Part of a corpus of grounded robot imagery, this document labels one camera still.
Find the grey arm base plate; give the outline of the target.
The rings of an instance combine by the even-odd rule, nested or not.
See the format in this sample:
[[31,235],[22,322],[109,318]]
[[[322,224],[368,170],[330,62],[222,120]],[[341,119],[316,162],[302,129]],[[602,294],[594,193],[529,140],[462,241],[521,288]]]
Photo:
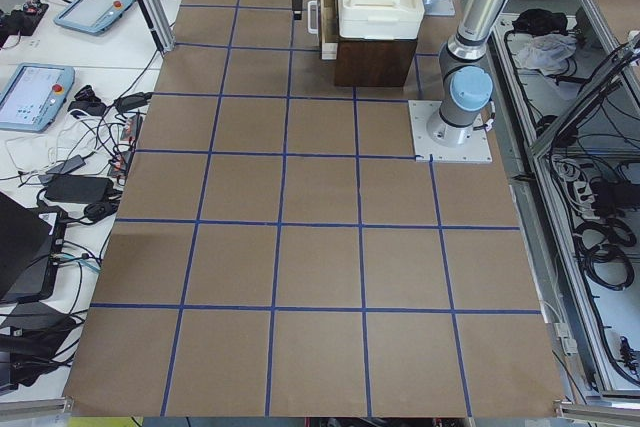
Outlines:
[[431,17],[454,17],[455,6],[453,0],[423,0],[424,13]]
[[408,102],[414,159],[417,162],[490,164],[493,160],[481,115],[471,126],[453,127],[440,116],[441,101]]

